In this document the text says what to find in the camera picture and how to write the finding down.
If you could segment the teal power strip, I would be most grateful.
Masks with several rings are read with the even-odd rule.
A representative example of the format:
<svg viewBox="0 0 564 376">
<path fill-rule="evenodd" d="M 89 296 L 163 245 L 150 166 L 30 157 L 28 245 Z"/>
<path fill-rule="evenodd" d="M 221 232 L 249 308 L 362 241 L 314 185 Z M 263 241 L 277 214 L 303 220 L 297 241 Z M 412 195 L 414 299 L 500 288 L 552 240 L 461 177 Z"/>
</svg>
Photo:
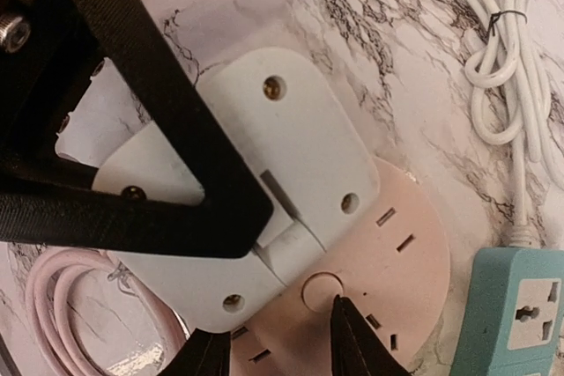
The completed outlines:
<svg viewBox="0 0 564 376">
<path fill-rule="evenodd" d="M 453 375 L 547 375 L 563 322 L 563 253 L 480 249 Z"/>
</svg>

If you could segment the pink round power strip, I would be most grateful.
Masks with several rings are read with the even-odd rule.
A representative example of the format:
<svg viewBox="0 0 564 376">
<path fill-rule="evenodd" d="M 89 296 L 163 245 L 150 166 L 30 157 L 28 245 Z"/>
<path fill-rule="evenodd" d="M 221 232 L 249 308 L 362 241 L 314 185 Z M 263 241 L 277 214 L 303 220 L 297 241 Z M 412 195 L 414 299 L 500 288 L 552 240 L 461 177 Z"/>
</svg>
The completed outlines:
<svg viewBox="0 0 564 376">
<path fill-rule="evenodd" d="M 375 202 L 246 322 L 232 344 L 234 374 L 329 374 L 336 296 L 355 304 L 401 365 L 430 336 L 449 285 L 445 232 L 421 187 L 392 164 L 370 157 L 380 178 Z"/>
</svg>

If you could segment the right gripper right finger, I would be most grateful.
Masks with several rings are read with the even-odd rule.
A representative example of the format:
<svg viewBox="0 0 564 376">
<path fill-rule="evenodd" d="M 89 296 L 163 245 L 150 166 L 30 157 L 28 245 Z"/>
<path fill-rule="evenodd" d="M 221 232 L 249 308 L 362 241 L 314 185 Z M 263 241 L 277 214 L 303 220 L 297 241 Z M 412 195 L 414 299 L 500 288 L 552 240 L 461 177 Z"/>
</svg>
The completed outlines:
<svg viewBox="0 0 564 376">
<path fill-rule="evenodd" d="M 228 375 L 232 335 L 196 329 L 162 375 Z M 330 315 L 334 375 L 407 375 L 348 297 L 336 296 Z"/>
</svg>

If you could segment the white plug adapter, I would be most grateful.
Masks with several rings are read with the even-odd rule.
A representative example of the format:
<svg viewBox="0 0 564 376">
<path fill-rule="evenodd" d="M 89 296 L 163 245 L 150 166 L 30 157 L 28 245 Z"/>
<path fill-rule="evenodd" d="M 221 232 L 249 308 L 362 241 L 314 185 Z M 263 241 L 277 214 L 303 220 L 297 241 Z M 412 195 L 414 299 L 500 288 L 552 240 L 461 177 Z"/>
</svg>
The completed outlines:
<svg viewBox="0 0 564 376">
<path fill-rule="evenodd" d="M 304 56 L 259 48 L 199 87 L 273 202 L 240 259 L 119 254 L 189 328 L 238 328 L 291 285 L 375 202 L 375 162 L 330 84 Z"/>
</svg>

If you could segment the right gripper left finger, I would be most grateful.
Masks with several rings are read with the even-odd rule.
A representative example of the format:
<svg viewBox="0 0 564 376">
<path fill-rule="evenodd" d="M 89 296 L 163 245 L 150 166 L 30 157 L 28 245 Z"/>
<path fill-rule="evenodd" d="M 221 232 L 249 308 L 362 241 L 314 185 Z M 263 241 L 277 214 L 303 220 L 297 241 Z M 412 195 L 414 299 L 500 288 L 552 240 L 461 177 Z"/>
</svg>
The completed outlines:
<svg viewBox="0 0 564 376">
<path fill-rule="evenodd" d="M 20 48 L 1 49 L 1 239 L 184 257 L 240 258 L 271 199 L 189 81 L 141 0 L 1 0 Z M 56 156 L 64 116 L 110 59 L 204 188 L 197 206 L 92 189 Z"/>
</svg>

